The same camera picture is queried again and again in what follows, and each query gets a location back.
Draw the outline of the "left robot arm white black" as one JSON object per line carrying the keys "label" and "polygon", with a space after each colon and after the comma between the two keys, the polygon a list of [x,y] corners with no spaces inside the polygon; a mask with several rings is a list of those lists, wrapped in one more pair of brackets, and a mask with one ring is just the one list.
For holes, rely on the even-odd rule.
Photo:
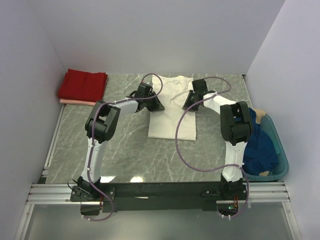
{"label": "left robot arm white black", "polygon": [[88,149],[84,169],[71,191],[72,202],[89,202],[105,198],[100,187],[101,168],[107,144],[116,132],[120,117],[138,113],[143,109],[149,112],[165,109],[153,87],[143,82],[137,90],[122,100],[100,100],[94,105],[85,123]]}

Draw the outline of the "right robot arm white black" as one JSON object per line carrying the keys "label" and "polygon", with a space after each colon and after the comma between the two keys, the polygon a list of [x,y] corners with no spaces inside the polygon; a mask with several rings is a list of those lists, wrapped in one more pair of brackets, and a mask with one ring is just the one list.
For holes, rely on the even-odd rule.
{"label": "right robot arm white black", "polygon": [[215,111],[220,117],[220,132],[225,141],[225,161],[221,167],[220,194],[225,199],[246,192],[243,184],[243,158],[245,148],[254,127],[249,107],[244,101],[229,100],[215,90],[208,90],[207,78],[192,81],[182,107],[185,115],[188,111],[197,111],[199,106]]}

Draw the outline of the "white t shirt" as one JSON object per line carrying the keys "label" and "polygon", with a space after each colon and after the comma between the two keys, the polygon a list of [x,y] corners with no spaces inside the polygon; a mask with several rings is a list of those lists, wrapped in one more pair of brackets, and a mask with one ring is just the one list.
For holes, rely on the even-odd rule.
{"label": "white t shirt", "polygon": [[175,139],[178,122],[184,113],[183,106],[189,91],[193,89],[192,77],[152,77],[152,87],[164,110],[150,113],[148,137]]}

